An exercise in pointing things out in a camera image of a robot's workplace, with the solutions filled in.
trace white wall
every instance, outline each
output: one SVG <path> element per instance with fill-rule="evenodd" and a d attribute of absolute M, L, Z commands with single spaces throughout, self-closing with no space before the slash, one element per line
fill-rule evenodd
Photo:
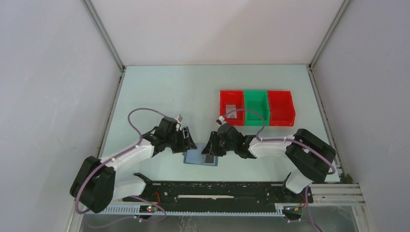
<path fill-rule="evenodd" d="M 63 231 L 119 70 L 80 0 L 0 7 L 1 231 Z"/>
<path fill-rule="evenodd" d="M 93 0 L 126 65 L 307 64 L 343 0 Z"/>
<path fill-rule="evenodd" d="M 379 232 L 409 231 L 410 1 L 354 0 L 315 68 Z"/>

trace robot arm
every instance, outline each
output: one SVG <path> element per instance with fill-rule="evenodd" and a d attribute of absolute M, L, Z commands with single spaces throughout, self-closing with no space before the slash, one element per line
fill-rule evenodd
<path fill-rule="evenodd" d="M 282 186 L 284 194 L 299 194 L 312 182 L 324 182 L 329 166 L 319 157 L 301 146 L 306 145 L 320 153 L 330 163 L 333 162 L 336 151 L 324 141 L 306 129 L 299 129 L 296 134 L 281 138 L 264 138 L 259 141 L 256 135 L 242 135 L 235 127 L 223 123 L 218 131 L 211 132 L 209 142 L 203 154 L 224 156 L 227 151 L 233 151 L 241 158 L 256 159 L 265 156 L 287 156 L 296 166 Z"/>
<path fill-rule="evenodd" d="M 181 116 L 174 118 L 164 117 L 157 127 L 142 135 L 141 141 L 119 153 L 102 159 L 93 156 L 86 158 L 70 189 L 70 194 L 77 197 L 80 187 L 90 173 L 108 160 L 105 166 L 97 171 L 86 184 L 80 196 L 80 202 L 94 213 L 104 210 L 111 201 L 132 195 L 140 195 L 145 188 L 145 182 L 138 176 L 129 176 L 119 179 L 139 162 L 151 158 L 165 148 L 171 148 L 173 153 L 180 153 L 189 149 L 196 149 L 191 139 L 188 127 L 181 127 Z"/>

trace light blue table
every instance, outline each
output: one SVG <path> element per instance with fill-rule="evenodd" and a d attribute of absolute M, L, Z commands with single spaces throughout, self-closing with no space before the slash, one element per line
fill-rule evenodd
<path fill-rule="evenodd" d="M 290 90 L 296 111 L 293 127 L 267 127 L 262 137 L 294 134 L 305 128 L 327 141 L 325 128 L 305 65 L 180 65 L 129 66 L 126 69 L 102 156 L 118 152 L 138 140 L 127 122 L 135 108 L 149 107 L 168 116 L 181 114 L 196 143 L 206 143 L 218 128 L 222 89 Z M 142 133 L 157 126 L 161 116 L 135 112 L 132 121 Z M 259 127 L 238 127 L 255 134 Z M 283 158 L 242 159 L 234 153 L 219 158 L 217 167 L 183 163 L 182 154 L 170 149 L 141 162 L 124 175 L 141 172 L 153 180 L 283 181 L 295 166 Z M 337 174 L 327 182 L 339 182 Z"/>

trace green plastic container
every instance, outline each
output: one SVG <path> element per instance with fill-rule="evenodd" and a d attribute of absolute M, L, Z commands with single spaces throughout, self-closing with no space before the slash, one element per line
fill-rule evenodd
<path fill-rule="evenodd" d="M 245 108 L 259 113 L 269 126 L 270 110 L 266 90 L 244 90 Z M 245 126 L 262 126 L 263 121 L 256 114 L 245 112 Z"/>

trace red wire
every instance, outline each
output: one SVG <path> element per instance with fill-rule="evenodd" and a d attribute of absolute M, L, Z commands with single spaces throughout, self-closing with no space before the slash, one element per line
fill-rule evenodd
<path fill-rule="evenodd" d="M 301 196 L 302 199 L 303 199 L 303 201 L 302 201 L 300 204 L 302 205 L 303 202 L 305 203 L 305 205 L 302 206 L 302 208 L 303 208 L 303 207 L 306 206 L 306 199 L 305 199 L 305 197 L 304 197 L 302 194 L 300 194 L 300 196 Z"/>
<path fill-rule="evenodd" d="M 160 194 L 158 192 L 154 192 L 153 194 L 157 195 L 157 197 L 158 197 L 157 204 L 160 204 L 160 202 L 161 202 Z"/>

